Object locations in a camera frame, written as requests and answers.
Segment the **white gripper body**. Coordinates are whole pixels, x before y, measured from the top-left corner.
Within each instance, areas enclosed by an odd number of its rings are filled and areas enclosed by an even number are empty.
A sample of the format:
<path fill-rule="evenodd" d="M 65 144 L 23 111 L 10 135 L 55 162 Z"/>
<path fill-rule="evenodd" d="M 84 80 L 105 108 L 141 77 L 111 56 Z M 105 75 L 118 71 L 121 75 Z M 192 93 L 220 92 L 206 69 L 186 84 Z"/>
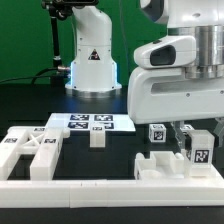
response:
<path fill-rule="evenodd" d="M 137 48 L 128 84 L 127 109 L 136 124 L 224 117 L 224 65 L 195 79 L 192 36 L 166 36 Z"/>

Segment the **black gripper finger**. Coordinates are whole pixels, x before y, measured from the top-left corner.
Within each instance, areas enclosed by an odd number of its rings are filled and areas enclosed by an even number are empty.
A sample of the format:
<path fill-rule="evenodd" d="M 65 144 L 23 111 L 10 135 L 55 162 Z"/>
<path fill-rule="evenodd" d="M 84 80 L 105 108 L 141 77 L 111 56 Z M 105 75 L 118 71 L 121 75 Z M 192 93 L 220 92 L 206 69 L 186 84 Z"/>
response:
<path fill-rule="evenodd" d="M 183 121 L 173 121 L 171 123 L 171 126 L 175 132 L 175 138 L 177 140 L 179 149 L 182 150 L 185 148 L 185 135 L 182 132 L 182 129 L 184 128 L 184 122 Z"/>
<path fill-rule="evenodd" d="M 218 136 L 218 145 L 222 146 L 224 142 L 224 117 L 217 118 L 217 125 L 214 129 L 214 133 Z"/>

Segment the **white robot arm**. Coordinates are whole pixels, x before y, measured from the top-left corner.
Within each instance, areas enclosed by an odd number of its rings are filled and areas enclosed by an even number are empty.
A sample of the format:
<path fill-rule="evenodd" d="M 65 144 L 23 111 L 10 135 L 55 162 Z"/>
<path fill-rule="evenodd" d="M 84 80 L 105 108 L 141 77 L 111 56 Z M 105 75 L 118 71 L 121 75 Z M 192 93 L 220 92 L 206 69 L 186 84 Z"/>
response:
<path fill-rule="evenodd" d="M 131 13 L 136 68 L 129 77 L 127 113 L 136 124 L 224 117 L 224 0 L 140 0 L 151 21 Z M 94 6 L 72 8 L 77 53 L 66 85 L 102 112 L 99 96 L 118 92 L 111 56 L 112 22 Z"/>

